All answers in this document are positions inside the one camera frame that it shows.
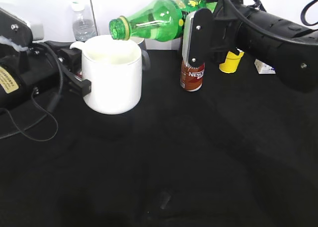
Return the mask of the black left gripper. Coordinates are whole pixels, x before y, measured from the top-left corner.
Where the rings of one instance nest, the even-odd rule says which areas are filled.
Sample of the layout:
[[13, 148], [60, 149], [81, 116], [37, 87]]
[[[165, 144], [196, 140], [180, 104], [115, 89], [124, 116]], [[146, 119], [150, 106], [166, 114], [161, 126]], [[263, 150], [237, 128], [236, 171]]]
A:
[[91, 93], [91, 81], [80, 79], [78, 75], [81, 72], [81, 50], [77, 48], [70, 48], [72, 42], [56, 42], [45, 41], [54, 53], [62, 58], [63, 64], [68, 69], [65, 71], [65, 77], [67, 84], [70, 87], [70, 91], [85, 97]]

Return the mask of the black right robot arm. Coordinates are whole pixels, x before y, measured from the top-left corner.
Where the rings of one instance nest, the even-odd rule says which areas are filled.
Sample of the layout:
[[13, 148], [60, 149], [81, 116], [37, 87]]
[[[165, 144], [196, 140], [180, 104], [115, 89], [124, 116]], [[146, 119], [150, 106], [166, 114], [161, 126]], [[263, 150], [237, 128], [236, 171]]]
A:
[[182, 56], [198, 67], [210, 61], [224, 63], [228, 52], [244, 51], [274, 68], [289, 88], [311, 92], [318, 85], [318, 32], [263, 10], [260, 0], [215, 2], [210, 11], [201, 8], [186, 18]]

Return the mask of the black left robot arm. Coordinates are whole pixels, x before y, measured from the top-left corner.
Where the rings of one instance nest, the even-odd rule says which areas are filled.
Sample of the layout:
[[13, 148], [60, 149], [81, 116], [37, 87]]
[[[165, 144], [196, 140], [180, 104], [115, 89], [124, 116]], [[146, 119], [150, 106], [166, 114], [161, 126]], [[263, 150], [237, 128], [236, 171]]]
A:
[[18, 10], [0, 7], [0, 106], [13, 108], [33, 94], [57, 87], [46, 110], [58, 104], [63, 84], [74, 88], [81, 97], [91, 93], [91, 81], [76, 71], [81, 51], [70, 42], [45, 41], [41, 24], [24, 18]]

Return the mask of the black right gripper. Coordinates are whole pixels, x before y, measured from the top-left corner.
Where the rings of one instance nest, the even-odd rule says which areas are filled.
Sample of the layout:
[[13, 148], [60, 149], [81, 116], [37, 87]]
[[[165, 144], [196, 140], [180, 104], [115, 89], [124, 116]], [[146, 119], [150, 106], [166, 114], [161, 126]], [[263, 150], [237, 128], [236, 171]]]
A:
[[197, 68], [210, 60], [223, 63], [228, 52], [239, 54], [236, 39], [241, 22], [225, 0], [216, 2], [214, 11], [201, 8], [186, 16], [182, 57], [187, 66]]

